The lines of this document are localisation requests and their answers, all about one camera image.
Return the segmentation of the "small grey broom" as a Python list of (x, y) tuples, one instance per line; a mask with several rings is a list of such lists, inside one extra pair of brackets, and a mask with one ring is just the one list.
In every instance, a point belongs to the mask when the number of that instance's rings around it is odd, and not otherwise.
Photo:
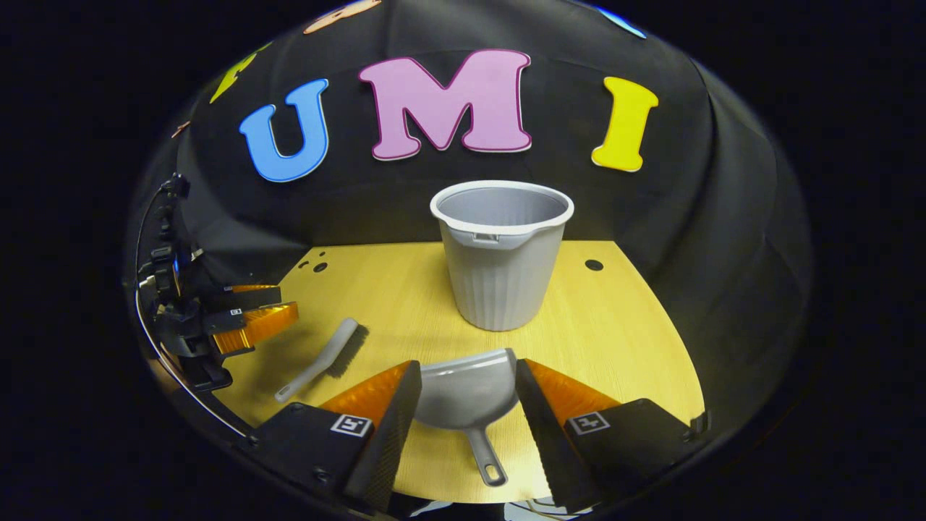
[(354, 318), (345, 318), (314, 361), (287, 385), (282, 386), (273, 398), (278, 403), (285, 403), (318, 377), (330, 376), (340, 379), (360, 352), (361, 346), (366, 343), (367, 337), (368, 329), (364, 324), (358, 323)]

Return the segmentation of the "grey ribbed garbage bin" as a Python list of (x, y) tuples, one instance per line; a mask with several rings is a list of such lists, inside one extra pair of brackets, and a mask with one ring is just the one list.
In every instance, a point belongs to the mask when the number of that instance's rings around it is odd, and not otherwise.
[(431, 198), (456, 309), (487, 331), (525, 326), (539, 313), (566, 224), (564, 192), (532, 182), (460, 182)]

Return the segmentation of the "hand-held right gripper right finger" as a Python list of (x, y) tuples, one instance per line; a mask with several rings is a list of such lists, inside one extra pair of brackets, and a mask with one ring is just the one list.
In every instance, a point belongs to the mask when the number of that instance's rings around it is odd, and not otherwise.
[(709, 442), (651, 399), (619, 402), (535, 360), (518, 360), (515, 386), (553, 503), (569, 514), (634, 501)]

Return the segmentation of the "black backdrop cloth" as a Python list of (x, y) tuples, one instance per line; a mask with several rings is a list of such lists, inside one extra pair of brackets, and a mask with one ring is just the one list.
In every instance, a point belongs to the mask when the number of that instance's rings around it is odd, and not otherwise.
[(781, 388), (812, 293), (812, 241), (776, 136), (710, 69), (578, 0), (379, 0), (304, 22), (174, 118), (130, 206), (129, 279), (153, 191), (191, 184), (179, 238), (200, 276), (281, 281), (312, 247), (433, 243), (457, 182), (565, 192), (564, 238), (616, 244), (697, 370), (711, 428)]

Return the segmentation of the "grey dustpan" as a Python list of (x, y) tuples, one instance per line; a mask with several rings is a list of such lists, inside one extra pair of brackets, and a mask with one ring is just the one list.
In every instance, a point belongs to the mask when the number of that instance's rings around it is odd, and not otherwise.
[(420, 370), (415, 419), (430, 428), (462, 432), (487, 487), (509, 481), (488, 429), (519, 403), (517, 363), (513, 350), (499, 349), (427, 364)]

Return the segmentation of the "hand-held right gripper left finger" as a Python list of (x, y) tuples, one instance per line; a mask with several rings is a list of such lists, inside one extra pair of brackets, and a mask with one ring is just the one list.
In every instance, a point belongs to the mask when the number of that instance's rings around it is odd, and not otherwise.
[(250, 459), (315, 500), (385, 512), (421, 388), (406, 360), (321, 405), (292, 402), (252, 432)]

